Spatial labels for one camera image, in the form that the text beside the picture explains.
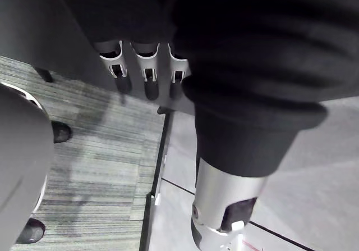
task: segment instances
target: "chair wheel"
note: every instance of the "chair wheel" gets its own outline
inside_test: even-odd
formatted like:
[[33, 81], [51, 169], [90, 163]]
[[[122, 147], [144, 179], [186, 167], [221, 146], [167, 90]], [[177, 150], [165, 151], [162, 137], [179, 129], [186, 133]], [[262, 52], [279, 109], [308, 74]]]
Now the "chair wheel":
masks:
[[33, 244], [41, 240], [45, 234], [45, 225], [34, 218], [30, 218], [17, 238], [17, 244]]
[[54, 143], [64, 143], [71, 139], [71, 128], [59, 121], [51, 121], [52, 130], [54, 132]]

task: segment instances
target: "floor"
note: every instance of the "floor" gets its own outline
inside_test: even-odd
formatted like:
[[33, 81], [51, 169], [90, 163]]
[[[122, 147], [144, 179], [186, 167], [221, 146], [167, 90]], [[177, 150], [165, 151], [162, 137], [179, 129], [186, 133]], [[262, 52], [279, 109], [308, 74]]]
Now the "floor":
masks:
[[0, 57], [0, 80], [33, 94], [52, 120], [73, 129], [55, 145], [44, 200], [35, 214], [45, 236], [12, 250], [138, 251], [164, 117], [157, 106]]
[[[300, 133], [267, 182], [251, 219], [264, 229], [247, 225], [242, 250], [357, 249], [359, 97], [324, 104], [330, 116], [318, 128]], [[194, 117], [176, 112], [150, 251], [198, 250], [191, 235], [195, 157]]]

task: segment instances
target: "gray carpet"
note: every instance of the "gray carpet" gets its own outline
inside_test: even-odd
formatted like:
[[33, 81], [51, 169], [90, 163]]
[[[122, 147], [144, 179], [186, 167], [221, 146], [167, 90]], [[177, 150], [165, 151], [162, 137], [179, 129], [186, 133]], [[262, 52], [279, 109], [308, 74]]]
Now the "gray carpet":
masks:
[[33, 94], [73, 138], [55, 145], [47, 191], [34, 215], [36, 244], [12, 250], [139, 249], [164, 117], [157, 106], [60, 77], [45, 83], [31, 66], [0, 57], [0, 80]]

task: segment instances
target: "black table leg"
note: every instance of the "black table leg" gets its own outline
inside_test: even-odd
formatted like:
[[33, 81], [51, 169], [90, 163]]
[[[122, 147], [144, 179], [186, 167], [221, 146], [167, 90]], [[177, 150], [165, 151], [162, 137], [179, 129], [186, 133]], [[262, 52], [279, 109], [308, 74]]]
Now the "black table leg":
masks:
[[34, 67], [34, 66], [33, 66], [33, 68], [40, 75], [40, 77], [43, 78], [44, 81], [46, 81], [47, 83], [54, 82], [54, 80], [48, 70], [44, 70], [44, 69], [41, 69], [39, 67]]

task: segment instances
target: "black sleeve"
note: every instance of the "black sleeve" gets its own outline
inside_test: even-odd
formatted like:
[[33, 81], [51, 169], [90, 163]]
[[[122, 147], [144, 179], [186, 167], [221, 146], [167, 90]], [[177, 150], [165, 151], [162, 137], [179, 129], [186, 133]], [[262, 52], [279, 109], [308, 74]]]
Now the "black sleeve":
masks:
[[176, 53], [199, 155], [231, 174], [273, 173], [323, 93], [357, 76], [359, 0], [178, 0]]

